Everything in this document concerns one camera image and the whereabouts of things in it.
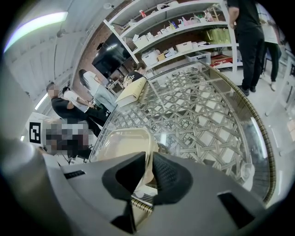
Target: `woven lattice pattern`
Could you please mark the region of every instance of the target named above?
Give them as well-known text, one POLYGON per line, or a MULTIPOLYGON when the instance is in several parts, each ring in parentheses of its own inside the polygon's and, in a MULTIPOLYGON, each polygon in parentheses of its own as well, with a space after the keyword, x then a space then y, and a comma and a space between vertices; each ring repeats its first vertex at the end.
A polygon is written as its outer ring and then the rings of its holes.
MULTIPOLYGON (((214 84, 218 80, 190 70, 149 81, 139 101, 126 112, 114 111, 109 123, 116 129, 146 128, 161 152, 210 165, 243 184, 241 166, 251 162, 247 143, 232 107, 214 84)), ((101 144, 110 130, 103 132, 101 144)))

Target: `white top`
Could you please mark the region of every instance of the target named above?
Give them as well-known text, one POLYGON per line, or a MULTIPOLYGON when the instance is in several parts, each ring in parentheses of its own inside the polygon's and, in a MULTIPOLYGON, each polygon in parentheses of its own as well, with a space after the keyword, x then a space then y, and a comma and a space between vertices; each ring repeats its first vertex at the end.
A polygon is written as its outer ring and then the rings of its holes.
POLYGON ((91 93, 92 96, 94 96, 98 87, 100 86, 100 84, 94 79, 96 77, 96 74, 94 74, 91 71, 87 71, 86 73, 83 74, 83 76, 89 84, 89 87, 90 87, 89 92, 91 93))
MULTIPOLYGON (((273 18, 271 15, 268 13, 268 11, 259 3, 256 4, 256 8, 258 11, 259 18, 267 22, 268 20, 271 20, 274 22, 273 18)), ((261 24, 262 25, 262 30, 264 33, 264 41, 265 42, 272 42, 277 44, 277 35, 275 32, 275 29, 273 26, 269 25, 268 23, 266 24, 261 24)))
POLYGON ((72 91, 65 91, 65 94, 64 94, 64 97, 67 98, 68 100, 70 100, 74 106, 76 106, 77 108, 79 108, 82 112, 86 112, 88 110, 88 106, 86 105, 83 105, 79 102, 77 102, 77 98, 79 97, 77 94, 75 94, 74 92, 72 91))

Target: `red box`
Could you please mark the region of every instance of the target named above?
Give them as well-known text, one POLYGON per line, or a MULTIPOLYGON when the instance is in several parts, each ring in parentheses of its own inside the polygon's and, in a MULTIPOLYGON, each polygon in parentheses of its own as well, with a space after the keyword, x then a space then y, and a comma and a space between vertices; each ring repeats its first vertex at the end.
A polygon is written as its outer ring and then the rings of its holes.
POLYGON ((217 66, 223 63, 231 62, 232 63, 232 57, 225 56, 225 55, 217 55, 211 57, 211 65, 210 66, 217 66))

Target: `white sneaker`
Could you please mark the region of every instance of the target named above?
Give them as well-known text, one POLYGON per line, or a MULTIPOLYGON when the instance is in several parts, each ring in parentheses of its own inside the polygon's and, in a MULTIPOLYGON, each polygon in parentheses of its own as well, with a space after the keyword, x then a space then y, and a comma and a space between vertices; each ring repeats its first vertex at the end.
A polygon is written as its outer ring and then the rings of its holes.
POLYGON ((276 91, 276 82, 271 83, 271 89, 272 91, 276 91))
POLYGON ((264 74, 264 72, 260 75, 259 79, 264 79, 266 76, 264 74))

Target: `white shelf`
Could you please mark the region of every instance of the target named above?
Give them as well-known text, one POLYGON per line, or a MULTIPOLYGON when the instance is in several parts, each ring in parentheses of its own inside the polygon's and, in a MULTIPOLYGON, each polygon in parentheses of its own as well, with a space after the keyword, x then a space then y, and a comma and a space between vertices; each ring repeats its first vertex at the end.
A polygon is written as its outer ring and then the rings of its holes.
POLYGON ((147 44, 144 47, 141 48, 137 48, 136 50, 133 51, 133 54, 142 52, 143 50, 152 47, 153 45, 155 45, 158 42, 161 42, 167 38, 173 37, 175 35, 179 35, 182 34, 184 32, 188 32, 188 31, 192 31, 195 29, 202 29, 202 28, 206 28, 208 26, 214 26, 214 25, 227 25, 227 23, 225 21, 218 21, 218 22, 205 22, 205 23, 199 23, 199 24, 192 24, 183 28, 177 28, 167 34, 161 35, 157 38, 154 38, 154 40, 150 41, 149 44, 147 44))
POLYGON ((128 4, 125 8, 118 12, 110 21, 110 24, 125 25, 132 18, 138 16, 140 10, 144 12, 148 9, 156 7, 159 3, 167 2, 167 0, 135 0, 128 4))
POLYGON ((174 58, 177 58, 177 57, 180 57, 180 56, 183 56, 185 54, 189 54, 189 53, 193 53, 193 52, 197 52, 197 51, 200 51, 200 50, 206 50, 206 49, 210 49, 210 48, 217 48, 217 47, 231 47, 232 45, 231 44, 212 44, 212 45, 206 45, 206 46, 203 46, 203 47, 198 47, 198 48, 195 48, 195 49, 192 49, 192 50, 188 50, 186 52, 183 52, 183 53, 177 53, 173 56, 170 56, 170 57, 167 57, 165 60, 162 60, 162 61, 158 61, 157 63, 151 65, 151 66, 148 66, 147 67, 147 70, 150 70, 162 63, 165 63, 167 61, 170 61, 174 58))
POLYGON ((198 0, 167 7, 143 18, 142 20, 137 22, 136 25, 130 27, 123 34, 121 34, 121 37, 132 38, 135 34, 139 35, 142 32, 153 27, 154 25, 159 24, 167 19, 175 18, 193 12, 204 11, 213 4, 220 2, 220 0, 198 0))

